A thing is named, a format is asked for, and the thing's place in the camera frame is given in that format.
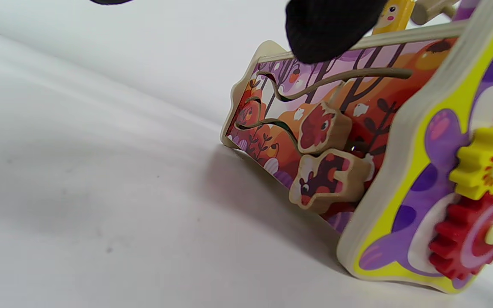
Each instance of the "animal puzzle piece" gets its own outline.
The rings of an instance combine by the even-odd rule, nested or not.
[[[370,164],[331,148],[319,157],[303,155],[289,199],[302,209],[325,213],[334,202],[359,201]]]
[[[349,117],[322,101],[300,124],[298,150],[302,154],[319,154],[329,148],[343,150],[352,125]]]

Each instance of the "white backdrop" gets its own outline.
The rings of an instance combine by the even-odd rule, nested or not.
[[[256,47],[271,39],[289,49],[286,2],[0,0],[0,34],[220,124]]]
[[[493,266],[461,296],[343,274],[335,232],[219,146],[283,8],[0,0],[0,308],[493,305]]]

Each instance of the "gear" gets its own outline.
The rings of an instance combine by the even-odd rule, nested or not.
[[[493,195],[486,193],[480,200],[462,197],[448,206],[446,219],[435,230],[429,248],[437,271],[450,279],[477,275],[493,261]]]
[[[493,127],[477,129],[473,142],[460,148],[457,157],[460,164],[450,173],[456,193],[473,200],[487,191],[493,194]]]

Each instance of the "wooden activity cube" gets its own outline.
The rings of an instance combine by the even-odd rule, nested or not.
[[[221,140],[341,238],[355,277],[458,293],[493,260],[493,0],[307,65],[272,41]]]

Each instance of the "black fabric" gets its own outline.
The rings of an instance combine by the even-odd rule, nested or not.
[[[286,37],[300,62],[335,58],[372,29],[387,0],[290,0]]]
[[[132,0],[91,0],[94,3],[102,4],[104,6],[113,6],[114,4],[124,4]]]

